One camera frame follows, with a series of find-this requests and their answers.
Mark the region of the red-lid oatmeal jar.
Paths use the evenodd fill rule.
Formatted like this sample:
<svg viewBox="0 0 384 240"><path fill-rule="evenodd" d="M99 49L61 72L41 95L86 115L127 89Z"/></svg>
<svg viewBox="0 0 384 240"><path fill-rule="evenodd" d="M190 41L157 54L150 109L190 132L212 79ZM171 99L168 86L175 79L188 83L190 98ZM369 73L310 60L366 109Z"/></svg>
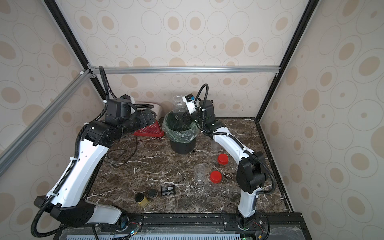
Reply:
<svg viewBox="0 0 384 240"><path fill-rule="evenodd" d="M213 152L220 152L222 150L222 146L215 142L214 140L211 141L211 149Z"/></svg>
<svg viewBox="0 0 384 240"><path fill-rule="evenodd" d="M183 96L173 97L173 113L175 115L183 115L188 111L187 105L183 100Z"/></svg>

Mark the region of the black trash bin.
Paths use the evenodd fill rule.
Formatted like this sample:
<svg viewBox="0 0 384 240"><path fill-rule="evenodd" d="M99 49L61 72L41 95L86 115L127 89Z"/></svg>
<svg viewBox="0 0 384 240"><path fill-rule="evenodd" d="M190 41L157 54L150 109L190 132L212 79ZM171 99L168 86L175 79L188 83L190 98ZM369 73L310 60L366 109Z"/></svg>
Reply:
<svg viewBox="0 0 384 240"><path fill-rule="evenodd" d="M171 149L175 153L181 154L181 155L186 155L195 149L196 139L193 139L189 143L179 143L179 142L174 142L174 141L170 140L170 144L171 144Z"/></svg>

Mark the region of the small red jar lid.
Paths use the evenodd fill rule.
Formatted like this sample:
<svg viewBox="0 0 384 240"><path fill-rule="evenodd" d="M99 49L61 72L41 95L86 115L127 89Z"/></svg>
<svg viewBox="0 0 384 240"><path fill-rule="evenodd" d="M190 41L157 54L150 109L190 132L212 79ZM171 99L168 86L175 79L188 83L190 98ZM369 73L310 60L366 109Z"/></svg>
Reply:
<svg viewBox="0 0 384 240"><path fill-rule="evenodd" d="M220 165L227 165L229 163L229 156L226 154L219 154L217 161Z"/></svg>

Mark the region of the clear oatmeal jar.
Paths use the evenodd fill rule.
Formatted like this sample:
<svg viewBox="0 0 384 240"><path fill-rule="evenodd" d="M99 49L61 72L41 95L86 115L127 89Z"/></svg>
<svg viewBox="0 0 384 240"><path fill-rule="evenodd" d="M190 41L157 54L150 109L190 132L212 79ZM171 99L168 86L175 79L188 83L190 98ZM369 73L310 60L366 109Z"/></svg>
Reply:
<svg viewBox="0 0 384 240"><path fill-rule="evenodd" d="M195 166L195 183L198 185L204 185L207 180L207 174L209 170L208 163L200 163Z"/></svg>

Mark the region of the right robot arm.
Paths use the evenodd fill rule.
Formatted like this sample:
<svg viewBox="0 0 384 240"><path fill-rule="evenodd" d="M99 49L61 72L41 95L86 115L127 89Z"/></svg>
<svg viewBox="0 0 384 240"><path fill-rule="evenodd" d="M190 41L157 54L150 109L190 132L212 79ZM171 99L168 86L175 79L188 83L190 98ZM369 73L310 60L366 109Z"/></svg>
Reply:
<svg viewBox="0 0 384 240"><path fill-rule="evenodd" d="M187 113L180 117L171 114L168 120L170 129L180 132L183 141L192 139L186 131L193 133L201 131L203 135L210 137L221 145L236 161L236 181L241 189L241 199L237 210L237 222L240 228L248 229L258 212L256 208L259 195L271 195L276 190L276 178L266 164L266 158L262 152L255 152L238 140L223 122L212 117L210 120L198 120L198 113L191 116Z"/></svg>

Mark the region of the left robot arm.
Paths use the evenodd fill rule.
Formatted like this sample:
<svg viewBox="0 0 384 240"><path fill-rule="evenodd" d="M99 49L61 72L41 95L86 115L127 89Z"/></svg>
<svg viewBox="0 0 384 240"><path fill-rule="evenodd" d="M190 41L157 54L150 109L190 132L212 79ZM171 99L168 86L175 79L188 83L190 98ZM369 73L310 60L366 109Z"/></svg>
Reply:
<svg viewBox="0 0 384 240"><path fill-rule="evenodd" d="M116 225L118 230L128 226L127 213L114 206L95 204L84 199L84 192L92 185L92 176L115 140L154 124L156 114L150 109L137 111L118 124L107 121L92 121L85 124L75 141L75 153L55 186L46 196L38 196L34 204L39 210L31 224L31 234L44 238L67 227L82 227L88 224ZM62 226L47 233L37 229L44 212L62 223Z"/></svg>

